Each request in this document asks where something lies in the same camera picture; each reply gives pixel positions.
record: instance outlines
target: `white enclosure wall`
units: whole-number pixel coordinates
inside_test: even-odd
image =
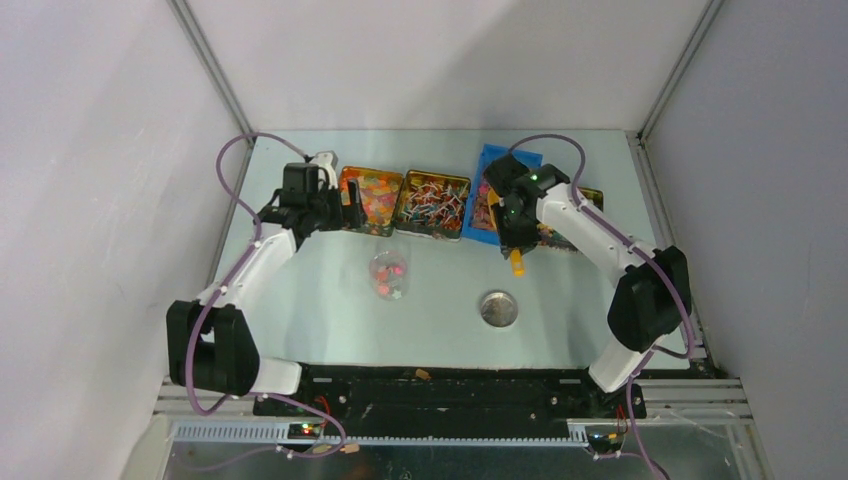
[[[191,2],[258,128],[629,130],[706,3]]]
[[[166,372],[165,310],[209,272],[236,128],[164,1],[0,18],[0,478],[117,478]]]
[[[648,151],[781,479],[846,478],[848,3],[726,2]]]

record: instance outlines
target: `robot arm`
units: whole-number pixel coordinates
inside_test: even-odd
[[[616,287],[607,315],[613,337],[589,366],[595,384],[604,392],[615,392],[651,347],[682,320],[668,289],[635,249],[654,255],[688,312],[691,296],[686,257],[676,247],[660,251],[632,236],[626,246],[593,219],[600,218],[615,228],[579,191],[570,188],[568,176],[553,165],[531,172],[508,154],[493,162],[483,175],[501,197],[492,210],[505,257],[515,249],[522,253],[532,250],[540,240],[537,225],[543,223],[568,238]],[[572,199],[571,192],[577,192],[578,198]]]
[[[192,368],[197,388],[231,395],[251,391],[288,395],[297,391],[300,364],[260,357],[245,319],[252,316],[270,277],[314,231],[355,228],[364,223],[365,210],[354,182],[348,183],[349,205],[341,203],[336,163],[333,152],[322,152],[310,163],[286,165],[282,188],[258,214],[261,236],[246,256],[193,302],[178,300],[168,309],[168,358],[175,383],[185,385],[186,347],[199,321],[201,333],[214,332],[215,339],[197,343]],[[199,318],[213,299],[208,314]]]

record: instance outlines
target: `yellow object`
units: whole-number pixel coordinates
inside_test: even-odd
[[[512,265],[512,274],[516,277],[524,276],[524,259],[521,258],[521,251],[517,248],[509,252],[509,264]]]

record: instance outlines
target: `metal lid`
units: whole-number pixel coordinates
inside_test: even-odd
[[[491,292],[480,302],[480,316],[493,327],[508,327],[518,318],[518,302],[506,292]]]

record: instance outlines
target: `blue tray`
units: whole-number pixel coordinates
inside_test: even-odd
[[[486,180],[483,178],[483,170],[490,163],[503,157],[509,152],[509,148],[498,145],[483,145],[483,151],[480,153],[480,162],[477,164],[477,174],[474,176],[474,181],[471,183],[471,195],[465,202],[465,218],[462,222],[462,236],[477,240],[478,242],[488,243],[491,245],[499,245],[498,233],[494,230],[486,230],[484,228],[473,227],[471,224],[474,219],[474,202],[477,200],[477,195],[480,193],[481,186],[487,186]],[[542,155],[539,153],[526,152],[523,150],[515,150],[512,152],[515,158],[526,165],[528,168],[539,168],[542,165]]]

